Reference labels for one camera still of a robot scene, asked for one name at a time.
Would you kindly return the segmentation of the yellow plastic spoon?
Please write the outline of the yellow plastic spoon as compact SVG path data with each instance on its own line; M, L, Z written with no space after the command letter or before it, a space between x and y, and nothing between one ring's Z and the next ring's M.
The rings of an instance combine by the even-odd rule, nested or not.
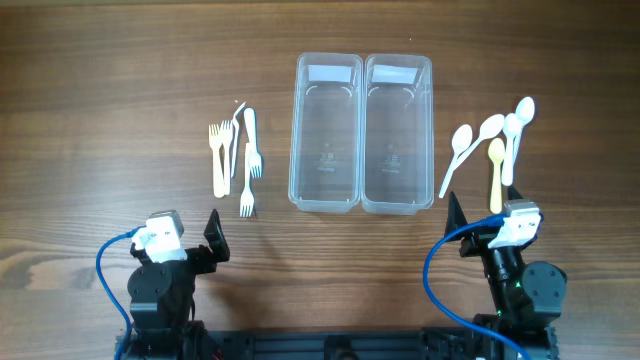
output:
M493 165L489 209L493 214L499 214L502 211L501 164L505 158L505 144L501 138L491 141L488 156Z

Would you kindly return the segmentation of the white plastic spoon long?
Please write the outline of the white plastic spoon long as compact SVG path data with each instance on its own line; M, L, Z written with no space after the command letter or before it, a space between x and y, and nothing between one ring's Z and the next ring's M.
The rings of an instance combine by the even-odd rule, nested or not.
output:
M478 138L458 157L455 168L458 168L484 140L496 137L503 129L505 116L495 114L487 118L480 126Z

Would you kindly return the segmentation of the yellow plastic fork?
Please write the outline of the yellow plastic fork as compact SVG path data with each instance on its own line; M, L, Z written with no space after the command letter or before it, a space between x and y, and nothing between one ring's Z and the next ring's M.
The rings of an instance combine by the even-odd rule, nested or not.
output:
M220 160L220 148L222 147L222 142L219 138L219 127L216 124L210 124L208 130L209 146L212 150L213 193L216 198L222 198L225 195L225 186Z

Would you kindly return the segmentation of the white plastic spoon thick handle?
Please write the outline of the white plastic spoon thick handle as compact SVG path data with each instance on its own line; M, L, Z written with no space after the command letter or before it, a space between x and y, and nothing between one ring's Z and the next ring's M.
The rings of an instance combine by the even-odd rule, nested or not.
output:
M515 137L521 134L522 128L521 120L514 113L510 113L505 117L503 133L506 137L506 145L501 175L501 182L504 186L510 186L513 183L514 142Z

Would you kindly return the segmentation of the white plastic fork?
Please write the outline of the white plastic fork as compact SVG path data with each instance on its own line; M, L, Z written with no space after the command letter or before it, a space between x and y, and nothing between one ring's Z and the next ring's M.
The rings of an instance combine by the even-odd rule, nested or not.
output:
M224 175L224 193L229 195L231 192L231 143L233 140L233 126L230 120L225 120L221 123L219 136L223 145L224 159L223 159L223 175Z
M245 145L245 156L244 156L244 166L245 166L245 175L244 175L244 188L240 197L240 216L241 217L251 217L254 210L255 205L255 197L251 189L251 160L252 150L251 145L246 143Z

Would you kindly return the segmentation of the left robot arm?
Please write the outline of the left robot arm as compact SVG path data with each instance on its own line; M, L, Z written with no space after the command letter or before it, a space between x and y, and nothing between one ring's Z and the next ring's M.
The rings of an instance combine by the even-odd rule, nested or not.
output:
M132 235L130 254L141 266L130 276L130 328L117 359L222 359L221 347L195 318L198 275L213 273L230 259L219 213L213 210L204 245L184 248L184 226L175 210L156 212Z

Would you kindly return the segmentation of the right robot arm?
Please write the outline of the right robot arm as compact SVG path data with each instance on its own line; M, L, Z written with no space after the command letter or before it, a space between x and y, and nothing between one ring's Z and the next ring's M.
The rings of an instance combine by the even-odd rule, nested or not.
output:
M454 237L463 258L482 260L496 313L473 323L512 340L533 359L560 358L555 328L567 290L567 275L543 261L525 263L522 252L537 240L543 214L512 186L500 225L481 225Z

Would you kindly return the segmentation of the right clear plastic container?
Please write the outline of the right clear plastic container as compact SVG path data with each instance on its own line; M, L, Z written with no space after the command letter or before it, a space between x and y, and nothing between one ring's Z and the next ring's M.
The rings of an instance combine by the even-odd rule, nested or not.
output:
M433 74L429 58L366 59L362 206L414 215L434 201Z

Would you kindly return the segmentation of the clear plastic container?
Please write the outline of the clear plastic container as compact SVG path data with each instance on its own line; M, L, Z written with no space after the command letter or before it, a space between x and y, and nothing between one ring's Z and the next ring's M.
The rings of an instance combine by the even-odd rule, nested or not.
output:
M429 58L366 59L362 206L414 215L434 201L433 74Z
M298 58L288 196L301 211L346 213L359 202L362 72L355 54Z

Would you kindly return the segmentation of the left clear plastic container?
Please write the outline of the left clear plastic container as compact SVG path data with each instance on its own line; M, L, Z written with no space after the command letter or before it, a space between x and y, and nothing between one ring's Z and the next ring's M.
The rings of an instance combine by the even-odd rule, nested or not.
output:
M301 211L346 213L359 202L362 72L355 54L298 58L288 196Z

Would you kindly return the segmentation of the light blue plastic fork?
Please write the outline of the light blue plastic fork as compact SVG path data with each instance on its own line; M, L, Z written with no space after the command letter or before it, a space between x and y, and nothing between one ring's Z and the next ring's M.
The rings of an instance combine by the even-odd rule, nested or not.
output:
M250 148L249 166L251 174L254 178L260 178L262 176L262 157L257 148L257 128L256 128L256 113L253 108L247 107L244 109L244 121L245 128L248 136L248 145Z

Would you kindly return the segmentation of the white fork on its side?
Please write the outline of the white fork on its side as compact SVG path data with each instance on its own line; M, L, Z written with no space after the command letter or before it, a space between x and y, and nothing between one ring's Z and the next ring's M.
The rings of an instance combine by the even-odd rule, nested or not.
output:
M231 147L231 178L235 176L236 163L237 163L237 153L238 153L238 143L239 143L239 134L240 134L240 124L238 121L238 116L240 112L245 108L246 102L243 102L234 112L233 117L231 119L232 129L233 129L233 139L232 139L232 147Z

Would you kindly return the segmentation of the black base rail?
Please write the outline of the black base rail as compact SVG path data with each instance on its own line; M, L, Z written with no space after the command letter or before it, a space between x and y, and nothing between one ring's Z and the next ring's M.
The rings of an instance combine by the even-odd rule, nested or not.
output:
M554 331L516 341L513 347L464 328L419 331L255 333L213 332L199 340L162 345L133 336L116 359L540 359L559 357Z

